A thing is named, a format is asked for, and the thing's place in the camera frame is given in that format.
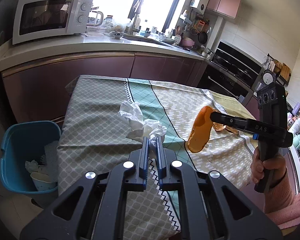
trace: pink sleeve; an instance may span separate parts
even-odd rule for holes
[[[283,180],[274,188],[265,194],[265,205],[263,211],[265,214],[283,209],[291,205],[296,195],[292,192],[289,182],[288,172]]]
[[[280,228],[300,223],[300,193],[292,192],[288,173],[283,180],[265,194],[264,212]]]

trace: trash can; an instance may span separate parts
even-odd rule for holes
[[[10,191],[33,198],[42,208],[58,197],[58,186],[51,190],[37,191],[26,161],[36,160],[45,154],[44,146],[58,141],[59,126],[51,121],[25,122],[12,125],[5,132],[1,144],[3,157],[0,159],[0,179]]]

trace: zigzag pattern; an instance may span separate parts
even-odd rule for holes
[[[133,99],[132,99],[132,95],[131,95],[130,88],[129,88],[129,80],[127,78],[126,78],[126,81],[124,82],[124,90],[126,91],[128,102],[130,104],[132,104],[133,103]]]
[[[154,175],[153,179],[155,180],[155,183],[157,184],[157,189],[159,190],[159,194],[162,196],[161,199],[164,202],[164,206],[165,206],[164,209],[168,212],[168,215],[171,218],[169,220],[171,220],[171,224],[174,226],[175,231],[181,231],[178,219],[175,220],[175,216],[173,216],[173,214],[172,214],[172,213],[174,213],[174,210],[173,209],[170,210],[171,206],[168,205],[168,201],[170,202],[170,199],[163,194],[162,190],[159,189],[158,172],[157,172],[157,170],[154,169],[155,166],[152,164],[153,160],[150,160],[150,161],[151,161],[151,163],[149,164],[149,168],[151,169],[151,174]]]

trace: frying pan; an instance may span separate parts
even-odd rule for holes
[[[199,40],[199,42],[203,45],[203,44],[206,44],[207,43],[207,41],[208,41],[208,35],[207,35],[207,33],[206,32],[200,32],[199,34],[198,34],[198,40]]]

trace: cutting board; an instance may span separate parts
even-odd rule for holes
[[[291,76],[290,72],[291,72],[290,68],[285,63],[283,63],[280,76],[282,76],[287,82],[289,81]]]

